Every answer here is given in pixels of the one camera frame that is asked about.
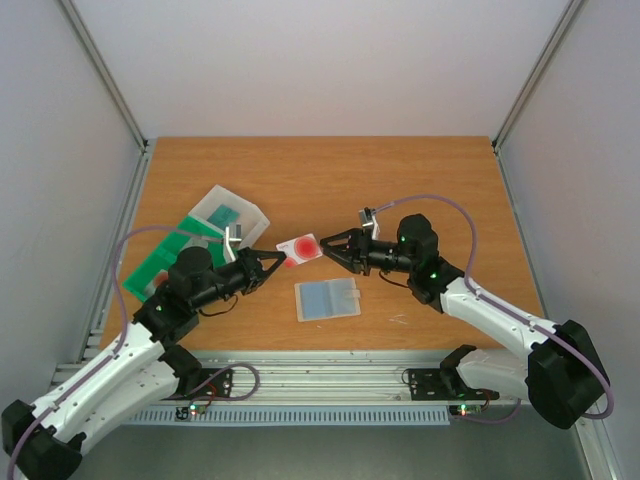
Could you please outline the translucent white plastic box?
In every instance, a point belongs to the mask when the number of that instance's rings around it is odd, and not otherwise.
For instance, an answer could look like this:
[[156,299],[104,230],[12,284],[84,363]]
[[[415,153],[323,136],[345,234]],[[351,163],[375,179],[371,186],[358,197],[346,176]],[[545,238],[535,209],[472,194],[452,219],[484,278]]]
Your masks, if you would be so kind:
[[256,204],[221,185],[215,185],[189,215],[220,231],[231,224],[239,225],[241,248],[252,247],[270,226],[269,219]]

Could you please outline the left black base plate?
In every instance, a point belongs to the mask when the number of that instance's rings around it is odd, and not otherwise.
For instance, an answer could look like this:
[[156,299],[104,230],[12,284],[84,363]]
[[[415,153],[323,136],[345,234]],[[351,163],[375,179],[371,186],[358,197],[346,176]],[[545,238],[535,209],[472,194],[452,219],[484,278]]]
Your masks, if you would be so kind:
[[204,368],[181,378],[169,400],[208,400],[211,396],[229,398],[233,383],[233,370]]

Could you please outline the white red dot card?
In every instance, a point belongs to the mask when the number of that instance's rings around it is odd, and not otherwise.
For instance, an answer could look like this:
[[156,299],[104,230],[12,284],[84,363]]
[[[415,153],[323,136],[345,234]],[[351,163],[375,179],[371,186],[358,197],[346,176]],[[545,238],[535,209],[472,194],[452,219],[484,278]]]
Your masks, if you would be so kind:
[[153,295],[156,289],[168,280],[168,272],[166,270],[160,270],[146,285],[144,293],[147,297]]

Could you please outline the right small circuit board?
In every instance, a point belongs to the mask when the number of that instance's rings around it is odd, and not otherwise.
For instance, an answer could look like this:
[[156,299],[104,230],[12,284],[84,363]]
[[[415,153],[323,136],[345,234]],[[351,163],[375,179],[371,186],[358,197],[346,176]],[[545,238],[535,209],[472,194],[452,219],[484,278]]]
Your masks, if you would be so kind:
[[449,413],[452,416],[456,417],[469,417],[474,415],[479,415],[486,410],[485,406],[482,405],[471,405],[467,403],[450,405]]

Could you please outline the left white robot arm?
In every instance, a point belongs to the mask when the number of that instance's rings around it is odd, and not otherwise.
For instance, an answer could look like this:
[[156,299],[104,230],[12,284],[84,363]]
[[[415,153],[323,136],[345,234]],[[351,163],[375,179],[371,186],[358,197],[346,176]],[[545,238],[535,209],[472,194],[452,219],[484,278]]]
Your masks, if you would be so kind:
[[279,251],[243,248],[215,267],[204,247],[189,247],[167,279],[114,341],[71,378],[37,400],[16,400],[1,415],[10,479],[68,479],[102,439],[147,406],[201,386],[201,363],[180,340],[200,311],[257,290],[285,261]]

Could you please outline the aluminium front rail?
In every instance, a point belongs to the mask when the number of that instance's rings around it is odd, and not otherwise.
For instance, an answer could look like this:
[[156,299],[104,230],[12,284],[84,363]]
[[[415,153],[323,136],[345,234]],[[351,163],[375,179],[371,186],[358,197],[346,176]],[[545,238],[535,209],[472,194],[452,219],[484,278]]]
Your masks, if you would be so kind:
[[[107,351],[89,362],[58,371],[45,399],[52,403],[79,382],[95,404],[116,398],[134,410],[160,403],[235,405],[366,405],[411,400],[401,374],[408,368],[437,368],[444,350],[393,351],[209,351],[189,353],[129,345],[111,358]],[[169,400],[179,381],[204,368],[233,370],[229,398]]]

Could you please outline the aluminium corner post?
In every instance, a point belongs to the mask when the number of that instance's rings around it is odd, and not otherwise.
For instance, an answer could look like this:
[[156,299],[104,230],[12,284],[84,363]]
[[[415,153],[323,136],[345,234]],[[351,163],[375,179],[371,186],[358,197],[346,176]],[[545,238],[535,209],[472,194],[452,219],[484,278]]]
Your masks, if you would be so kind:
[[566,3],[491,142],[495,155],[500,153],[586,4],[586,0],[570,0]]
[[124,121],[134,143],[137,145],[138,149],[144,153],[148,145],[148,140],[145,138],[138,122],[135,120],[124,95],[118,87],[115,78],[101,54],[87,24],[82,18],[79,9],[75,5],[75,2],[71,0],[56,0],[55,3],[69,24],[71,31],[85,52],[105,91],[111,98],[116,110]]

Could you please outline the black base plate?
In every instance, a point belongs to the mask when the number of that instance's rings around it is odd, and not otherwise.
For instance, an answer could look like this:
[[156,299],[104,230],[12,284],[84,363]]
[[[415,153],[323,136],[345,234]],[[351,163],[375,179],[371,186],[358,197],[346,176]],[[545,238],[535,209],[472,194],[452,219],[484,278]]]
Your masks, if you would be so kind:
[[408,368],[401,374],[412,401],[490,401],[500,395],[493,390],[471,388],[455,370],[441,368]]
[[181,378],[169,400],[208,400],[211,396],[229,398],[233,383],[233,370],[204,368]]

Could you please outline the left small circuit board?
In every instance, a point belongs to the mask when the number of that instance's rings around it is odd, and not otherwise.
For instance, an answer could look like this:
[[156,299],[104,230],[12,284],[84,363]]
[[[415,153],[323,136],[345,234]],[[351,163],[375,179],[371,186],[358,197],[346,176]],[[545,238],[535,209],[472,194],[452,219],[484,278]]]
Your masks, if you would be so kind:
[[207,407],[204,405],[191,404],[189,406],[177,407],[174,412],[175,421],[191,421],[206,413]]

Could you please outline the teal card in box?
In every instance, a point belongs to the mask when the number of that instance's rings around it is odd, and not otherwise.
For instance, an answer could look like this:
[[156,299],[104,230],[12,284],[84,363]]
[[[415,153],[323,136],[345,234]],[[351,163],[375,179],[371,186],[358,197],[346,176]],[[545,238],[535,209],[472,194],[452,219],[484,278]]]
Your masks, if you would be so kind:
[[233,208],[220,204],[208,217],[207,221],[219,229],[224,229],[228,225],[236,223],[239,213]]

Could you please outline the small circuit board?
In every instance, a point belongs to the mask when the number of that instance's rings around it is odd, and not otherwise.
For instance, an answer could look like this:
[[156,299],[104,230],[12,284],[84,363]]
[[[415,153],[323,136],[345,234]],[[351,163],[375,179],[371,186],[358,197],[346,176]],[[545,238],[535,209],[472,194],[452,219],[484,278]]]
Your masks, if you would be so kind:
[[191,404],[189,406],[177,407],[174,412],[175,421],[191,421],[206,413],[207,407],[204,405]]
[[474,415],[479,415],[486,410],[485,406],[482,405],[471,405],[467,403],[450,405],[449,413],[452,416],[456,417],[469,417]]

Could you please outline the right aluminium corner post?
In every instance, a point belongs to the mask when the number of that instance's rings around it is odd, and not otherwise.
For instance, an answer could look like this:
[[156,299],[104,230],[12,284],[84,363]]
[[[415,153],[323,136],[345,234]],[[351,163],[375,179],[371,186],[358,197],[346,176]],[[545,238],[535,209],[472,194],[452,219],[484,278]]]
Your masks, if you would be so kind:
[[491,142],[495,155],[500,153],[586,4],[586,0],[570,0],[566,3]]

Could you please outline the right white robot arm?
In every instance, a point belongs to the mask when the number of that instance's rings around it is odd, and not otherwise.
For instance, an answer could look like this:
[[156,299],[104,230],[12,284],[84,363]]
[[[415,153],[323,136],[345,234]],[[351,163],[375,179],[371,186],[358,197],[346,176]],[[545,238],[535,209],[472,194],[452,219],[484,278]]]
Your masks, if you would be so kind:
[[488,292],[439,253],[438,236],[421,214],[403,218],[396,241],[381,241],[376,222],[321,239],[323,254],[346,270],[369,275],[374,269],[407,276],[407,287],[421,304],[475,327],[504,347],[501,354],[478,348],[454,351],[441,372],[444,390],[463,396],[488,389],[527,401],[548,423],[568,429],[591,408],[614,407],[610,380],[587,330],[527,313]]

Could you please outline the beige card holder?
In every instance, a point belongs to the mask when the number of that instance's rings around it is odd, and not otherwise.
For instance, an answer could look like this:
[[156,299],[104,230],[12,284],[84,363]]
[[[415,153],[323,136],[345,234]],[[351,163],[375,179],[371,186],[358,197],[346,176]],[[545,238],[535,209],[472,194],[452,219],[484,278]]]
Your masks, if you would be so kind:
[[354,278],[297,283],[294,292],[301,323],[361,314],[361,294]]

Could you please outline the green plastic tray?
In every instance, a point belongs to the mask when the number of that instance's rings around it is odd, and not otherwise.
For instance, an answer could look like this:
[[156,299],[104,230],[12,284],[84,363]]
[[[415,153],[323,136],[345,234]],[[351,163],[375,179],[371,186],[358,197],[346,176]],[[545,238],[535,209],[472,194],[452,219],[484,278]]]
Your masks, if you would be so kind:
[[[196,234],[218,239],[218,242],[208,242],[208,251],[212,256],[214,267],[226,264],[223,256],[223,231],[198,219],[186,216],[177,226],[178,230],[184,230]],[[178,254],[188,247],[191,238],[180,233],[170,232],[150,253],[150,255],[134,270],[123,282],[124,288],[133,294],[138,300],[144,302],[149,297],[144,293],[144,288],[149,281],[160,271],[166,270],[175,263]]]

